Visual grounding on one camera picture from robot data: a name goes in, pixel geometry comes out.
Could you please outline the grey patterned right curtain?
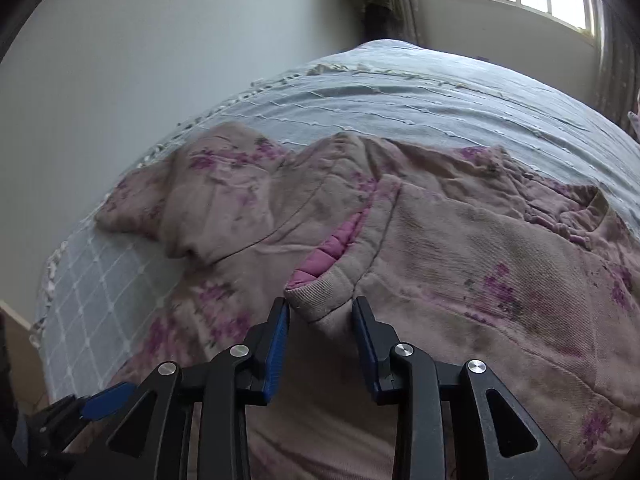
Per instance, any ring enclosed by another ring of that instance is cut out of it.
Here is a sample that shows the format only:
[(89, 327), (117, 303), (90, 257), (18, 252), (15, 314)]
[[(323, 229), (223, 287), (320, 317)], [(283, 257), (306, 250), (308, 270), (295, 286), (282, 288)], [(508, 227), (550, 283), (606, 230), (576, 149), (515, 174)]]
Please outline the grey patterned right curtain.
[(603, 0), (592, 0), (598, 64), (593, 107), (639, 141), (639, 50)]

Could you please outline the grey patterned left curtain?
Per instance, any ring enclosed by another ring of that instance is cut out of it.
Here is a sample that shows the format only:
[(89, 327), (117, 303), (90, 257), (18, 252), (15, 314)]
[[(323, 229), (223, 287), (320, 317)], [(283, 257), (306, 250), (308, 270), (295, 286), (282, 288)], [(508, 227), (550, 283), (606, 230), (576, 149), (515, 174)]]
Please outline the grey patterned left curtain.
[(366, 41), (397, 39), (425, 46), (421, 34), (419, 0), (352, 0)]

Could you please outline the grey patterned curtain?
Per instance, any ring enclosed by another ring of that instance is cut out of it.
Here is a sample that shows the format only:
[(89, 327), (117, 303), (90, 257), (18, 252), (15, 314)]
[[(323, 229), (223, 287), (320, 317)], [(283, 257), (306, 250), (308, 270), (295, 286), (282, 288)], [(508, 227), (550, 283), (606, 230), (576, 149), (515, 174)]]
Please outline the grey patterned curtain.
[(593, 107), (639, 141), (639, 50), (603, 0), (592, 0), (598, 64)]
[(419, 0), (352, 0), (366, 41), (397, 39), (425, 46), (421, 34)]

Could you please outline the pink floral padded jacket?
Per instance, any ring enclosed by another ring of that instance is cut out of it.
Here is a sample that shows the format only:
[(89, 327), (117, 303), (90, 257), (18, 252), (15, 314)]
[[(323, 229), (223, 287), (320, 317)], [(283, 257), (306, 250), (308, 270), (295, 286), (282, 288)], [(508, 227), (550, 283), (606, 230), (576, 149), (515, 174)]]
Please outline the pink floral padded jacket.
[(576, 477), (611, 478), (638, 437), (638, 238), (598, 188), (501, 148), (339, 133), (292, 152), (228, 122), (127, 174), (96, 222), (189, 263), (122, 379), (206, 362), (290, 303), (280, 388), (247, 415), (256, 479), (390, 476), (358, 296), (433, 359), (485, 361)]

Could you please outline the grey grid bedspread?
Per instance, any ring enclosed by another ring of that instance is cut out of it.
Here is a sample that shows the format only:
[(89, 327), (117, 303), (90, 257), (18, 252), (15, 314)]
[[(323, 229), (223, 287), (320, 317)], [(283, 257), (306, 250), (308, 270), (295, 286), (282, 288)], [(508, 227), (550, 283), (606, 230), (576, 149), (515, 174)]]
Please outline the grey grid bedspread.
[[(499, 145), (538, 174), (597, 186), (629, 229), (639, 226), (637, 142), (562, 91), (474, 58), (371, 41), (255, 81), (178, 125), (136, 166), (222, 122), (294, 151), (341, 131), (438, 148)], [(157, 244), (79, 221), (46, 263), (30, 335), (50, 399), (105, 388), (181, 270)]]

